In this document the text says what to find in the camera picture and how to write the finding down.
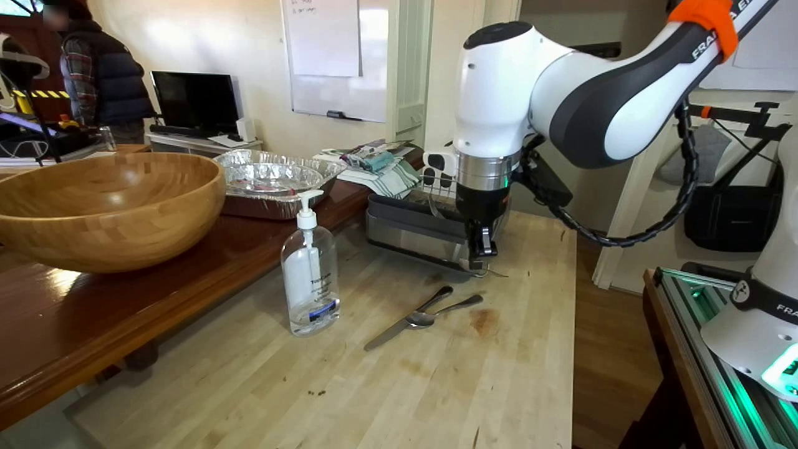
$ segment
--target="hand sanitizer bottle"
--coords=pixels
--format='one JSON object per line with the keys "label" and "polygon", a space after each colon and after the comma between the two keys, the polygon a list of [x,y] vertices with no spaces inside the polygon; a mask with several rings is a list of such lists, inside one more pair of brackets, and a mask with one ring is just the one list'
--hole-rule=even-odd
{"label": "hand sanitizer bottle", "polygon": [[282,246],[282,277],[286,285],[288,320],[296,336],[308,336],[338,319],[338,256],[333,234],[318,226],[308,206],[321,190],[302,192],[298,230]]}

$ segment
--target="orange band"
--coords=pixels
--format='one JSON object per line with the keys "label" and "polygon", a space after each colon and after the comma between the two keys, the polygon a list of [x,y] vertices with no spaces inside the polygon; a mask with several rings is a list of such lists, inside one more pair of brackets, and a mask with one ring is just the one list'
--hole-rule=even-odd
{"label": "orange band", "polygon": [[731,11],[732,0],[683,0],[670,13],[668,22],[695,22],[705,30],[715,30],[725,62],[740,43]]}

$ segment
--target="wooden floor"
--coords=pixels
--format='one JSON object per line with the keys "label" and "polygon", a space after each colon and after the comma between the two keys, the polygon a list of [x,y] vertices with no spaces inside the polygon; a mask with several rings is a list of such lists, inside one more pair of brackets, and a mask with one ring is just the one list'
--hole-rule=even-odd
{"label": "wooden floor", "polygon": [[642,298],[593,285],[598,245],[579,239],[577,253],[574,445],[616,448],[662,374]]}

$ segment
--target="plaid shirt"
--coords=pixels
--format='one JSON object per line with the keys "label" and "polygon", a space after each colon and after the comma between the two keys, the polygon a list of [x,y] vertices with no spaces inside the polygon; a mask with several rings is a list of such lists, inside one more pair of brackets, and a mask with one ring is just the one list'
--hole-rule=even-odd
{"label": "plaid shirt", "polygon": [[71,38],[64,44],[64,58],[69,70],[69,79],[77,90],[80,104],[79,117],[75,120],[83,126],[94,126],[97,112],[97,87],[94,84],[94,61],[88,42]]}

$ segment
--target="person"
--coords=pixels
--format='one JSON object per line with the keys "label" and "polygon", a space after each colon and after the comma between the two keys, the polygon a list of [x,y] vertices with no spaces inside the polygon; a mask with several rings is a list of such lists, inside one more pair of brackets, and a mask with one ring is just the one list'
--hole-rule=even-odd
{"label": "person", "polygon": [[117,144],[143,144],[144,119],[155,115],[144,69],[82,2],[42,3],[45,23],[61,35],[61,74],[73,118],[83,126],[108,126]]}

